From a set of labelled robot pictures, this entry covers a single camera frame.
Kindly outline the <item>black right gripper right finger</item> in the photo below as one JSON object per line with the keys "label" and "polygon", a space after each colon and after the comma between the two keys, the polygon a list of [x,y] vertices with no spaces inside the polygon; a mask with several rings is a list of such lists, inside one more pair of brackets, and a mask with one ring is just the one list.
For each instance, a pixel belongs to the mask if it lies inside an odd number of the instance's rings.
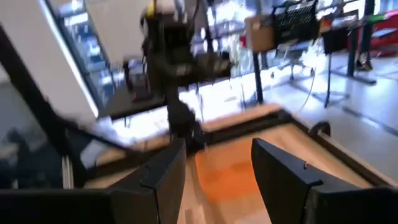
{"label": "black right gripper right finger", "polygon": [[315,168],[263,139],[252,140],[251,160],[271,223],[303,224],[309,191],[323,184]]}

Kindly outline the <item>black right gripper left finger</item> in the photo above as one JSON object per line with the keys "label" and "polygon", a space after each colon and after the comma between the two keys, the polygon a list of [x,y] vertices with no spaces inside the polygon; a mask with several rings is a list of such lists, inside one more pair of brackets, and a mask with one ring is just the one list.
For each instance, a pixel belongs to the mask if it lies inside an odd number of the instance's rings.
{"label": "black right gripper left finger", "polygon": [[186,158],[185,140],[176,139],[111,185],[114,224],[177,224]]}

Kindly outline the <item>orange plastic bin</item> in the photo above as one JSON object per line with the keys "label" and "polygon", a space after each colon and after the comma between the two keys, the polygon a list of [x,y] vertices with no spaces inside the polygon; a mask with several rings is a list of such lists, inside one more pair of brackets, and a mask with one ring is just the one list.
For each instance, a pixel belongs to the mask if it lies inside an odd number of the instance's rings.
{"label": "orange plastic bin", "polygon": [[210,146],[195,155],[200,187],[211,202],[258,194],[251,160],[251,138]]}

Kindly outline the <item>grey desk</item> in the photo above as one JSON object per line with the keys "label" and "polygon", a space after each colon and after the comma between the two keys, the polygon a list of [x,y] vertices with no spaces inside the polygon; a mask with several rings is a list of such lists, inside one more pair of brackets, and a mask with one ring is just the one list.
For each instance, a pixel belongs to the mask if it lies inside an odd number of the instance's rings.
{"label": "grey desk", "polygon": [[115,90],[114,95],[108,100],[105,107],[99,111],[98,117],[110,117],[112,120],[115,120],[162,106],[165,106],[162,96],[154,96],[149,100],[138,103],[133,102],[127,86],[122,84]]}

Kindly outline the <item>black table leg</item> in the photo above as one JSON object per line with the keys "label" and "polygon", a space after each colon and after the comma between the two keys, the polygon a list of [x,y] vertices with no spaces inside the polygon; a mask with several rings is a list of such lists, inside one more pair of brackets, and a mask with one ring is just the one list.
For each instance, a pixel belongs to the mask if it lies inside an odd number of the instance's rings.
{"label": "black table leg", "polygon": [[257,52],[252,53],[253,64],[254,64],[254,77],[256,82],[256,97],[259,104],[263,104],[263,90],[261,82],[261,70],[259,68],[259,57]]}

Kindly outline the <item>brown cardboard box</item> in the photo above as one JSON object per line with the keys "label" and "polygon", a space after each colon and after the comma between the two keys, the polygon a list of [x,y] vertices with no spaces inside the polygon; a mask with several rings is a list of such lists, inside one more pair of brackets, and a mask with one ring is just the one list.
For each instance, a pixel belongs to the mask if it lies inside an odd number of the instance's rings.
{"label": "brown cardboard box", "polygon": [[247,47],[255,53],[275,49],[272,18],[268,14],[247,17],[244,20]]}

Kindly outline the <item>black mesh crate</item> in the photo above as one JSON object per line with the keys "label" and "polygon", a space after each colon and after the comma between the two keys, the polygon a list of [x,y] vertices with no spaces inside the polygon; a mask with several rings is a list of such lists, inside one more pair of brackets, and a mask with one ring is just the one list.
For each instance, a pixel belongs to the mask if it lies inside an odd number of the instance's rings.
{"label": "black mesh crate", "polygon": [[271,18],[276,47],[291,40],[305,42],[318,38],[320,28],[316,17],[318,0],[311,1],[309,5],[291,11],[290,7],[299,5],[302,1],[285,1],[281,5],[272,7]]}

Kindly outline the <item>large window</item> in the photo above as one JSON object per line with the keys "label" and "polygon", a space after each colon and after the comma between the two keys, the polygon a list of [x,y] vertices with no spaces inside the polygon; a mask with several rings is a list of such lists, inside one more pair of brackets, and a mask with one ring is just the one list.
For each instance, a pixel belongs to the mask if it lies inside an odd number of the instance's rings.
{"label": "large window", "polygon": [[142,57],[139,21],[149,0],[44,0],[98,109],[122,82],[122,61]]}

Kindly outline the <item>yellow tape tag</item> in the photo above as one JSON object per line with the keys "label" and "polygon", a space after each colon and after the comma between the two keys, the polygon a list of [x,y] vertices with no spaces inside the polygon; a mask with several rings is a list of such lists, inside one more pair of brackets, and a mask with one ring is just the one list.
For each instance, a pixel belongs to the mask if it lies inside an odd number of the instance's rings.
{"label": "yellow tape tag", "polygon": [[150,0],[150,3],[147,5],[145,9],[146,17],[154,17],[156,14],[156,4],[157,0]]}

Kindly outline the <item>red object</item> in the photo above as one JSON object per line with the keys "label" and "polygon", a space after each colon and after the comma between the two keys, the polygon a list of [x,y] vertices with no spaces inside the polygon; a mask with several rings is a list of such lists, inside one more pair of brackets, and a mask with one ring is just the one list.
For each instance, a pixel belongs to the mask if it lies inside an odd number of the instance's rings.
{"label": "red object", "polygon": [[388,11],[387,19],[374,26],[371,56],[388,57],[398,54],[398,9]]}

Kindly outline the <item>black frame clamp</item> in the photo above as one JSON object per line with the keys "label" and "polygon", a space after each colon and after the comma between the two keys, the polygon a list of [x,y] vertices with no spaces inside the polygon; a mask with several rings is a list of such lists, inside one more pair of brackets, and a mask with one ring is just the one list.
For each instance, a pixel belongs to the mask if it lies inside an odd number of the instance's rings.
{"label": "black frame clamp", "polygon": [[331,136],[331,125],[328,121],[320,121],[308,130],[309,136],[326,135]]}

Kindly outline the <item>black upright post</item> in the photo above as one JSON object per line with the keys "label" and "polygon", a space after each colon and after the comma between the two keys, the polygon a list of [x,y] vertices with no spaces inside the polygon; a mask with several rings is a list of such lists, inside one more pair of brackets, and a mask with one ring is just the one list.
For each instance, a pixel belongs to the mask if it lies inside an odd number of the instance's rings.
{"label": "black upright post", "polygon": [[11,83],[21,94],[39,125],[46,133],[50,143],[61,157],[69,158],[73,168],[74,186],[84,186],[88,178],[87,171],[80,157],[73,151],[72,145],[65,134],[65,127],[60,122],[60,117],[41,94],[2,24],[0,24],[0,63],[4,67]]}

